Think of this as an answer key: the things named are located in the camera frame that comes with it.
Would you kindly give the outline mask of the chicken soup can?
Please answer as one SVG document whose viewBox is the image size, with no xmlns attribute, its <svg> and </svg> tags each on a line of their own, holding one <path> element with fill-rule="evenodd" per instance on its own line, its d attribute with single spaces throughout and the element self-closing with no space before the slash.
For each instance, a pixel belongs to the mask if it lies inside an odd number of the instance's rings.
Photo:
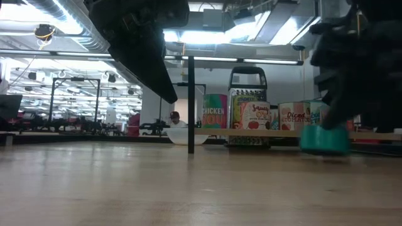
<svg viewBox="0 0 402 226">
<path fill-rule="evenodd" d="M 227 96 L 205 94 L 202 109 L 202 128 L 227 128 Z"/>
</svg>

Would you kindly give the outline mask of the person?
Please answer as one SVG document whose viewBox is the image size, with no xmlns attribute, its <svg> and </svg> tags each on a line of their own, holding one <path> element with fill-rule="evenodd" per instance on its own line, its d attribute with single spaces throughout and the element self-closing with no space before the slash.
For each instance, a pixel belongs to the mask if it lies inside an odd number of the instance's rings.
<svg viewBox="0 0 402 226">
<path fill-rule="evenodd" d="M 177 111 L 170 112 L 170 127 L 171 128 L 187 128 L 188 125 L 180 119 L 180 114 Z"/>
</svg>

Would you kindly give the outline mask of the white mixed vegetables can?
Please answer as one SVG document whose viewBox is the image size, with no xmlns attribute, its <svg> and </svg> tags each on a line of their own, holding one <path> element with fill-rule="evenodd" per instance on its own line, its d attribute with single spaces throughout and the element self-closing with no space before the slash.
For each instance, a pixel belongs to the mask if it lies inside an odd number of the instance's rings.
<svg viewBox="0 0 402 226">
<path fill-rule="evenodd" d="M 329 106 L 321 100 L 306 100 L 310 104 L 310 124 L 321 125 L 329 111 Z"/>
</svg>

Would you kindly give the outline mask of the metal box grater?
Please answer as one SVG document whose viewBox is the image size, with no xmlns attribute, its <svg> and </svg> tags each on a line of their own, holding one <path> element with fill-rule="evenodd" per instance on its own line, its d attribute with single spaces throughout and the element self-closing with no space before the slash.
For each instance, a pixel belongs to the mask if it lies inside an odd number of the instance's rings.
<svg viewBox="0 0 402 226">
<path fill-rule="evenodd" d="M 227 127 L 232 128 L 232 103 L 237 95 L 253 95 L 258 100 L 267 101 L 267 81 L 262 68 L 234 67 L 229 77 Z"/>
</svg>

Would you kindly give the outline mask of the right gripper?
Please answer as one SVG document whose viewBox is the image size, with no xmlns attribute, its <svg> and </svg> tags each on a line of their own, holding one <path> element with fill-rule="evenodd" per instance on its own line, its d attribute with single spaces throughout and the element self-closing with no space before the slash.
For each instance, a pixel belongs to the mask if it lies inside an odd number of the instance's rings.
<svg viewBox="0 0 402 226">
<path fill-rule="evenodd" d="M 309 29 L 319 37 L 310 62 L 332 77 L 322 99 L 330 104 L 321 124 L 325 130 L 362 112 L 362 104 L 353 101 L 402 96 L 402 19 L 371 21 L 360 33 L 350 25 L 349 19 L 341 18 Z M 370 103 L 361 122 L 376 127 L 376 132 L 402 129 L 402 104 Z"/>
</svg>

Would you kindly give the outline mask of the white and orange saucy can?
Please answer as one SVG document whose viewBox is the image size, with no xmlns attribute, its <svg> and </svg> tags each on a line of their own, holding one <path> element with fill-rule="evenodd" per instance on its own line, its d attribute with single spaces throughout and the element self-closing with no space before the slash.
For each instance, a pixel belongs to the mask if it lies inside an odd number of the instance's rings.
<svg viewBox="0 0 402 226">
<path fill-rule="evenodd" d="M 244 102 L 241 104 L 240 128 L 250 130 L 269 130 L 270 103 L 263 101 Z"/>
</svg>

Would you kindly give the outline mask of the black background rig frame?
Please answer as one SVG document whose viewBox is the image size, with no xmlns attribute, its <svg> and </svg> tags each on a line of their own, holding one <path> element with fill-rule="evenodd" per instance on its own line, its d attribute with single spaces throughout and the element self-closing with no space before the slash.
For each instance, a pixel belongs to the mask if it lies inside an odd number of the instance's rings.
<svg viewBox="0 0 402 226">
<path fill-rule="evenodd" d="M 162 98 L 159 103 L 159 114 L 157 119 L 166 123 L 167 126 L 171 124 L 170 114 L 175 111 L 178 112 L 180 120 L 188 124 L 188 83 L 176 82 L 173 83 L 178 100 L 174 104 L 169 104 Z M 194 87 L 194 121 L 195 127 L 202 127 L 202 111 L 204 95 L 207 86 L 205 84 L 196 83 Z"/>
<path fill-rule="evenodd" d="M 52 92 L 50 96 L 50 108 L 49 108 L 49 116 L 48 116 L 48 122 L 51 122 L 53 119 L 53 103 L 54 103 L 54 98 L 55 98 L 55 91 L 59 86 L 61 86 L 65 81 L 72 81 L 72 82 L 92 82 L 95 81 L 97 82 L 96 91 L 96 100 L 95 100 L 95 116 L 94 116 L 94 122 L 97 122 L 97 116 L 98 116 L 98 110 L 99 110 L 99 97 L 100 97 L 100 91 L 101 91 L 101 80 L 99 78 L 85 78 L 85 77 L 71 77 L 71 78 L 53 78 L 52 80 Z"/>
</svg>

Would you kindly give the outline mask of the black crossbar with light strips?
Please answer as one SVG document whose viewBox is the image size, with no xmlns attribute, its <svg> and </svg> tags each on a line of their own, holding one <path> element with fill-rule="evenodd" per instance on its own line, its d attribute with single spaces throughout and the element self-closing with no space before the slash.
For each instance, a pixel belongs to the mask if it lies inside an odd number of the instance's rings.
<svg viewBox="0 0 402 226">
<path fill-rule="evenodd" d="M 65 51 L 43 51 L 43 50 L 10 50 L 0 48 L 0 57 L 39 57 L 39 58 L 60 58 L 60 59 L 84 59 L 113 61 L 108 53 L 81 53 L 81 52 L 65 52 Z M 253 63 L 267 65 L 292 65 L 301 66 L 304 61 L 298 60 L 273 60 L 273 59 L 252 59 L 252 58 L 225 58 L 214 56 L 195 56 L 195 61 L 205 62 L 225 62 L 225 63 Z"/>
</svg>

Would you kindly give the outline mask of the black round ceiling fixture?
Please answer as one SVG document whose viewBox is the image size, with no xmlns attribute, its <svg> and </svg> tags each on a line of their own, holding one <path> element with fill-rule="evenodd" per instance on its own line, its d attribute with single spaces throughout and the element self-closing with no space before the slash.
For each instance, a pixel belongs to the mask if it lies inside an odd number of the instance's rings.
<svg viewBox="0 0 402 226">
<path fill-rule="evenodd" d="M 41 41 L 50 41 L 55 31 L 56 28 L 49 24 L 39 24 L 34 31 L 34 35 Z"/>
</svg>

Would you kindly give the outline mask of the white bowl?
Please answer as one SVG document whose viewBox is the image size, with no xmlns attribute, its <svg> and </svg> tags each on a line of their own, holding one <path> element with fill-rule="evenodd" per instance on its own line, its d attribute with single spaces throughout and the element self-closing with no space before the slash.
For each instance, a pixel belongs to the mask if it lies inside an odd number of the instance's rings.
<svg viewBox="0 0 402 226">
<path fill-rule="evenodd" d="M 170 141 L 176 145 L 187 145 L 188 144 L 188 129 L 187 128 L 166 128 L 165 132 L 169 137 Z M 194 137 L 194 144 L 201 145 L 207 139 L 209 135 L 198 135 Z"/>
</svg>

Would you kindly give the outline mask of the short teal tuna can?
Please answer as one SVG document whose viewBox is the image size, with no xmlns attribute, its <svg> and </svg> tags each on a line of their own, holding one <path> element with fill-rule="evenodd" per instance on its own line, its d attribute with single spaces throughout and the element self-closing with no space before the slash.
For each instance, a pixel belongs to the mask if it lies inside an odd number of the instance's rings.
<svg viewBox="0 0 402 226">
<path fill-rule="evenodd" d="M 331 130 L 305 126 L 300 134 L 300 149 L 312 155 L 346 156 L 350 153 L 349 132 L 342 126 Z"/>
</svg>

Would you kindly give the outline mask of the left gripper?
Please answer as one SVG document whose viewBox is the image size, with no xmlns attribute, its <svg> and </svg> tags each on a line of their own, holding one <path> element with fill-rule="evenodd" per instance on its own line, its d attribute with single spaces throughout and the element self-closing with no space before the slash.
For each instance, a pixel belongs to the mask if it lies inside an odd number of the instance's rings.
<svg viewBox="0 0 402 226">
<path fill-rule="evenodd" d="M 188 0 L 84 0 L 84 5 L 113 59 L 166 102 L 176 102 L 163 30 L 187 25 Z"/>
</svg>

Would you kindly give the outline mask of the dark computer monitor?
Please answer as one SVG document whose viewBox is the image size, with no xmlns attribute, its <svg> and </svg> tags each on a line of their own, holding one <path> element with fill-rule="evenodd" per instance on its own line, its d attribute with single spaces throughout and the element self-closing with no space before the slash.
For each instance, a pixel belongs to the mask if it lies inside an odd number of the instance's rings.
<svg viewBox="0 0 402 226">
<path fill-rule="evenodd" d="M 21 105 L 22 95 L 0 95 L 0 117 L 3 119 L 13 119 L 18 115 Z"/>
</svg>

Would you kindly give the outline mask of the red object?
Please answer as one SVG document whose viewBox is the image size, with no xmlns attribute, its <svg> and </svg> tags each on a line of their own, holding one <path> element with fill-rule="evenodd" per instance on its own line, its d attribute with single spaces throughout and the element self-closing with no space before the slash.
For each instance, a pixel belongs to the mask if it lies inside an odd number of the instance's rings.
<svg viewBox="0 0 402 226">
<path fill-rule="evenodd" d="M 141 114 L 131 115 L 128 120 L 127 135 L 132 137 L 139 136 Z"/>
</svg>

